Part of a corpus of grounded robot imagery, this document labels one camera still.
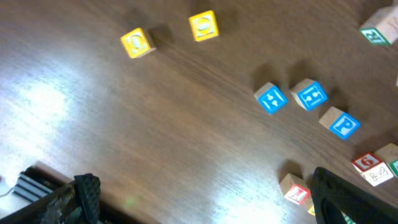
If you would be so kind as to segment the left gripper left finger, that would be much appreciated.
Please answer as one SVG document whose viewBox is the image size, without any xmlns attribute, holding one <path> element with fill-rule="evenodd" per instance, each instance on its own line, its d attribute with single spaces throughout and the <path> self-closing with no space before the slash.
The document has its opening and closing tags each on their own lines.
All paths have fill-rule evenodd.
<svg viewBox="0 0 398 224">
<path fill-rule="evenodd" d="M 100 185 L 100 179 L 93 174 L 76 175 L 72 182 L 2 218 L 1 224 L 96 224 Z"/>
</svg>

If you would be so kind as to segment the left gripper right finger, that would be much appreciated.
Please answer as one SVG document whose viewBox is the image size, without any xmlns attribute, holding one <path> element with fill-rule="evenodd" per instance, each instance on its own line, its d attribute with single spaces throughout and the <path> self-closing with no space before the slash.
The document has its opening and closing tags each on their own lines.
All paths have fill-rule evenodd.
<svg viewBox="0 0 398 224">
<path fill-rule="evenodd" d="M 397 209 L 365 192 L 324 167 L 317 167 L 310 186 L 318 224 L 355 223 L 397 224 Z"/>
</svg>

